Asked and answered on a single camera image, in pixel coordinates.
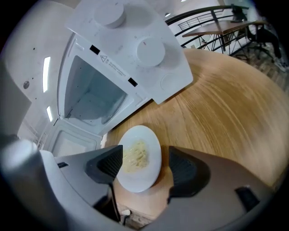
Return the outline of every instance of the pasta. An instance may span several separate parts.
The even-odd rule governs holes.
[[[122,166],[125,172],[135,172],[149,163],[147,148],[142,140],[135,141],[131,148],[123,151]]]

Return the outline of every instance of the microwave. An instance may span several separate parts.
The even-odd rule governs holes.
[[[59,119],[44,145],[55,156],[99,148],[146,102],[161,104],[193,81],[175,36],[143,0],[83,0],[65,26],[72,35],[58,77]]]

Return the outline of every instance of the white plate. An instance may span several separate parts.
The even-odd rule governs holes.
[[[135,141],[142,140],[147,147],[149,164],[135,172],[125,172],[121,167],[117,179],[128,191],[138,193],[149,189],[158,178],[162,165],[161,146],[155,133],[146,126],[135,126],[121,138],[119,145],[123,150],[129,149]]]

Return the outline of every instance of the wooden table top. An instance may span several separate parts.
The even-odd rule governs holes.
[[[252,66],[216,52],[184,49],[194,81],[161,105],[151,101],[108,133],[117,145],[133,126],[157,135],[162,168],[156,183],[130,193],[114,181],[119,204],[156,218],[173,185],[168,166],[170,145],[234,160],[272,187],[288,164],[289,98]]]
[[[227,33],[245,28],[252,24],[254,24],[254,22],[245,21],[241,23],[232,23],[229,20],[223,20],[223,21],[219,21],[218,23],[206,24],[202,27],[199,27],[195,30],[192,30],[184,34],[183,37],[198,36],[198,35],[205,35],[205,34],[225,35]]]

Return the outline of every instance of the floor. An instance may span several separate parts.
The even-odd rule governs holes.
[[[270,44],[267,44],[265,47],[274,57],[273,47]],[[243,51],[239,51],[236,55],[243,54]],[[250,49],[249,53],[250,65],[257,68],[270,79],[272,79],[283,91],[289,96],[289,71],[286,73],[282,72],[274,63],[271,62],[271,58],[265,53],[261,53],[260,60],[257,59],[257,51]]]

